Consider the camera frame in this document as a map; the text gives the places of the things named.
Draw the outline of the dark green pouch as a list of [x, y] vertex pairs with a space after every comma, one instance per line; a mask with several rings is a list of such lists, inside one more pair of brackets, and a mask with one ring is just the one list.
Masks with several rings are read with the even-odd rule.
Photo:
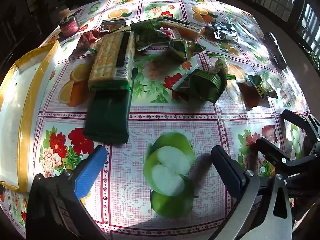
[[126, 80], [100, 84], [89, 104], [83, 135], [105, 144], [125, 144], [129, 139], [129, 113], [133, 84], [138, 69], [133, 68], [131, 83]]

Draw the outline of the black flashlight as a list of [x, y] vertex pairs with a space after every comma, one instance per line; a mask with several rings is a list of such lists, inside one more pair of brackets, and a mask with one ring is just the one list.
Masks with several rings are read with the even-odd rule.
[[275, 36], [272, 33], [268, 32], [268, 33], [264, 33], [264, 38], [265, 38], [265, 44], [269, 49], [269, 51], [271, 52], [273, 58], [275, 59], [278, 67], [282, 70], [286, 69], [287, 61], [285, 60], [285, 57], [280, 49], [280, 46]]

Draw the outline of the floral fruit tablecloth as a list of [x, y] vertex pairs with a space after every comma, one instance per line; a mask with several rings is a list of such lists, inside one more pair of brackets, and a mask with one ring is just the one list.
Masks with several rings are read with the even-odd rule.
[[[201, 16], [201, 9], [208, 14]], [[278, 70], [271, 62], [258, 23], [239, 6], [216, 0], [100, 0], [80, 7], [76, 15], [83, 30], [89, 31], [119, 11], [140, 20], [171, 15], [197, 23], [215, 17], [234, 23], [239, 31], [237, 41], [200, 37], [198, 43], [206, 50], [171, 70], [164, 69], [164, 45], [136, 56], [138, 74], [128, 121], [129, 140], [123, 145], [106, 146], [106, 164], [83, 199], [109, 239], [202, 238], [221, 225], [234, 200], [215, 169], [210, 168], [189, 215], [179, 219], [158, 216], [151, 208], [143, 176], [148, 146], [166, 133], [180, 133], [191, 143], [196, 159], [220, 145], [245, 167], [250, 144], [265, 138], [295, 159], [300, 156], [302, 133], [282, 123], [280, 115], [285, 109], [307, 115], [310, 109], [291, 70]], [[191, 68], [208, 70], [208, 54], [226, 57], [236, 80], [228, 81], [216, 103], [178, 98], [172, 90], [174, 83]], [[278, 98], [262, 100], [248, 75], [261, 75]]]

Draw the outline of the dark foil packet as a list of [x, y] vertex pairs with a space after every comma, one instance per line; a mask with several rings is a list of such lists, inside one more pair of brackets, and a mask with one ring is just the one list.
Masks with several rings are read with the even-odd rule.
[[127, 18], [103, 20], [100, 24], [100, 31], [111, 33], [127, 26]]

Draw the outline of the cracker pack green ends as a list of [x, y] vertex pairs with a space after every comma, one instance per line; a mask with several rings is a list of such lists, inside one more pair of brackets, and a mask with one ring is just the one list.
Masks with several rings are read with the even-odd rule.
[[132, 31], [105, 35], [91, 69], [89, 89], [131, 91], [135, 45]]

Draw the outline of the silver foil snack pack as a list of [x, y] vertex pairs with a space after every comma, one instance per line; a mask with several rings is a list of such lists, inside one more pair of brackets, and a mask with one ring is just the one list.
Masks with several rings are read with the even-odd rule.
[[212, 22], [214, 38], [220, 41], [238, 40], [238, 33], [231, 23]]

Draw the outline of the red white small packet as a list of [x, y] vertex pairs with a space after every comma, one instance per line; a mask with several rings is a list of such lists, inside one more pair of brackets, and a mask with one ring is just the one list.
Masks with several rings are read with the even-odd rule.
[[165, 28], [161, 27], [160, 32], [165, 33], [165, 35], [169, 36], [171, 39], [180, 39], [181, 35], [177, 28]]

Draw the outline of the white tray yellow rim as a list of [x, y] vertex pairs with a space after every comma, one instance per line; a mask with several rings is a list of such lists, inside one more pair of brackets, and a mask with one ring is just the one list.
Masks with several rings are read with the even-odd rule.
[[31, 184], [36, 120], [60, 50], [53, 41], [26, 53], [1, 83], [1, 184], [12, 191], [27, 192]]

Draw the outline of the pink label jar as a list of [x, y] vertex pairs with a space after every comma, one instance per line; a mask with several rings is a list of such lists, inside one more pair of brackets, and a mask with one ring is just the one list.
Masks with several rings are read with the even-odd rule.
[[63, 18], [60, 21], [59, 26], [64, 37], [73, 36], [80, 29], [76, 14]]

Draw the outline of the round cookie clear wrapper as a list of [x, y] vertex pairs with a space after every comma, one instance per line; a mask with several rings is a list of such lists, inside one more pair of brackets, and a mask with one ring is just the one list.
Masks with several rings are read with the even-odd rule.
[[236, 80], [236, 76], [234, 74], [229, 74], [229, 64], [226, 57], [208, 54], [208, 58], [210, 73], [217, 74], [219, 71], [222, 71], [226, 74], [227, 80]]

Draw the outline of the dark red foil wrapper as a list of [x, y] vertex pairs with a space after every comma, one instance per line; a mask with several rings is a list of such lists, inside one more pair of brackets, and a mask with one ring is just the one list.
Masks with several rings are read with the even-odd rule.
[[72, 54], [84, 53], [89, 49], [89, 47], [100, 38], [100, 29], [93, 29], [83, 33], [78, 40], [76, 48], [72, 51]]

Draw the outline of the green striped snack packet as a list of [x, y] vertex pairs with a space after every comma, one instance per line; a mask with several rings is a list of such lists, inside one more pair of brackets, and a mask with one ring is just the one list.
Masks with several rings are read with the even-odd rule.
[[223, 69], [216, 74], [195, 69], [191, 74], [182, 77], [172, 90], [185, 101], [197, 99], [216, 103], [227, 86], [228, 74]]

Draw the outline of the green peas snack bag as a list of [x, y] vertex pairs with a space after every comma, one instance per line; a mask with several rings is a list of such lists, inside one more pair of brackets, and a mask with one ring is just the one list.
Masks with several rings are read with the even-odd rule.
[[261, 75], [248, 75], [247, 77], [262, 100], [266, 97], [278, 98], [274, 88]]

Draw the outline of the orange biscuit pack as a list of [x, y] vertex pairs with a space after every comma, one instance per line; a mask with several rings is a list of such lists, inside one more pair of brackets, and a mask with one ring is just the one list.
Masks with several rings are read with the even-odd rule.
[[193, 22], [180, 20], [177, 18], [164, 16], [162, 21], [162, 27], [177, 29], [182, 38], [196, 41], [205, 31], [205, 26], [199, 25]]

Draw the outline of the green leafy snack bag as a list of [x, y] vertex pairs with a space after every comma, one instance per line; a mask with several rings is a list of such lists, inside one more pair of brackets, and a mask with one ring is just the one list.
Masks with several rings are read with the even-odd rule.
[[136, 49], [138, 51], [145, 50], [156, 43], [171, 41], [171, 37], [168, 34], [160, 31], [162, 23], [163, 18], [157, 17], [130, 25], [131, 30], [135, 32]]

